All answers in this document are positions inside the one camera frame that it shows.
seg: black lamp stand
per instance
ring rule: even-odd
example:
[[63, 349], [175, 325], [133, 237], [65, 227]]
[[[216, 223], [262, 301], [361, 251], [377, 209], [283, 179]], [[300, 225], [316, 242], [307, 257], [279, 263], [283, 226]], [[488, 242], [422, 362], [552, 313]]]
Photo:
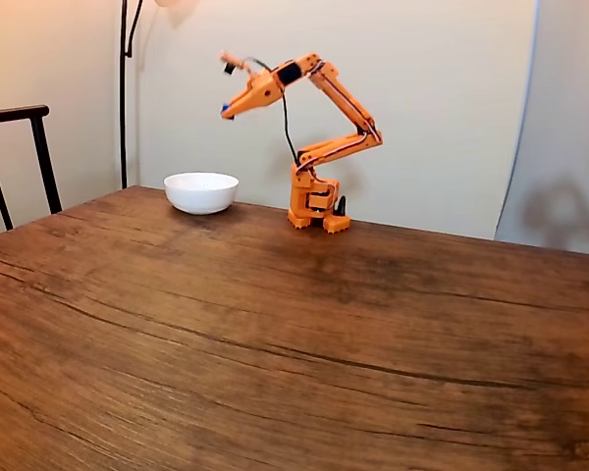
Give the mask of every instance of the black lamp stand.
[[128, 0], [122, 0], [122, 18], [120, 24], [120, 172], [122, 177], [122, 188], [127, 187], [127, 58], [134, 54], [134, 35], [141, 5], [143, 0], [139, 0], [137, 10], [135, 11], [134, 22], [129, 34], [129, 44], [127, 44], [127, 16], [129, 14]]

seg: wire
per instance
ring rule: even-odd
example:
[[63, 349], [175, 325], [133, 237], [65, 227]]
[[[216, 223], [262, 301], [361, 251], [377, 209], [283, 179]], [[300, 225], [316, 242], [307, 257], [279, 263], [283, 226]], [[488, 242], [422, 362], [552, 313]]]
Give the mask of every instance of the wire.
[[293, 146], [293, 142], [291, 141], [291, 135], [288, 132], [288, 107], [286, 106], [286, 93], [282, 93], [282, 101], [284, 102], [284, 132], [286, 133], [286, 140], [288, 141], [288, 146], [291, 148], [291, 152], [293, 153], [294, 163], [299, 164], [298, 157], [296, 156], [295, 147]]
[[[246, 57], [244, 58], [245, 61], [253, 61], [255, 64], [260, 65], [268, 72], [272, 72], [272, 69], [268, 67], [264, 62], [260, 61], [259, 59], [255, 59], [254, 57]], [[286, 91], [282, 90], [282, 103], [284, 103], [284, 133], [286, 134], [286, 140], [288, 141], [288, 146], [291, 149], [293, 154], [294, 162], [299, 165], [298, 157], [296, 156], [295, 147], [293, 146], [293, 142], [291, 141], [291, 134], [288, 131], [288, 106], [286, 105]]]

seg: small black component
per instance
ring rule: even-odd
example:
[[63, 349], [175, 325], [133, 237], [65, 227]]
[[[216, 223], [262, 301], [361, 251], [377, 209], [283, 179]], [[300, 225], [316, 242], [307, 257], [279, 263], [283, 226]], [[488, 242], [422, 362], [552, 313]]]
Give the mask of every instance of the small black component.
[[279, 77], [280, 82], [284, 86], [287, 86], [303, 77], [303, 73], [301, 72], [301, 67], [296, 62], [290, 62], [287, 66], [277, 71], [277, 77]]
[[338, 206], [334, 210], [334, 214], [336, 216], [344, 216], [347, 213], [347, 199], [344, 196], [341, 196], [341, 199], [338, 202]]

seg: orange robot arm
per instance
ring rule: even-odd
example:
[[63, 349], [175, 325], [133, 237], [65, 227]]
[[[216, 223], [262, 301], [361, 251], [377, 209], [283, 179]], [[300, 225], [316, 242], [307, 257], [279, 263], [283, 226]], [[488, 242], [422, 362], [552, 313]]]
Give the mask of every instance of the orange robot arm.
[[258, 73], [252, 71], [245, 61], [229, 54], [224, 53], [221, 60], [227, 64], [225, 72], [230, 74], [234, 69], [241, 69], [249, 74], [246, 90], [223, 106], [221, 116], [225, 119], [232, 120], [245, 111], [275, 103], [284, 97], [287, 86], [308, 77], [355, 125], [352, 134], [305, 146], [295, 154], [288, 214], [291, 223], [300, 229], [309, 226], [314, 219], [323, 219], [323, 227], [328, 233], [348, 228], [350, 219], [345, 214], [345, 197], [338, 200], [339, 182], [319, 179], [314, 167], [381, 145], [382, 135], [376, 130], [371, 115], [338, 81], [336, 68], [314, 53], [285, 62], [275, 69], [253, 60], [263, 68]]

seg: black chair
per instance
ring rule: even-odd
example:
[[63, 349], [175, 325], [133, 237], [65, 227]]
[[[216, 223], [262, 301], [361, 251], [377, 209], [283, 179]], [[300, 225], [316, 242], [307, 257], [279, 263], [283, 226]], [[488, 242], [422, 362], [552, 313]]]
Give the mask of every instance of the black chair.
[[[50, 212], [54, 214], [61, 211], [61, 201], [59, 200], [59, 192], [57, 191], [57, 184], [52, 172], [52, 164], [50, 163], [46, 133], [43, 130], [43, 117], [48, 116], [48, 113], [50, 113], [50, 109], [45, 105], [0, 110], [0, 123], [30, 120], [32, 137], [35, 140], [35, 149], [37, 150], [37, 160], [39, 161], [39, 170], [41, 171], [41, 178], [43, 179], [46, 198], [48, 199], [48, 207], [50, 208]], [[7, 231], [10, 231], [13, 228], [13, 224], [11, 223], [11, 217], [9, 216], [9, 210], [7, 209], [7, 203], [4, 200], [1, 187], [0, 214], [2, 214], [2, 220]]]

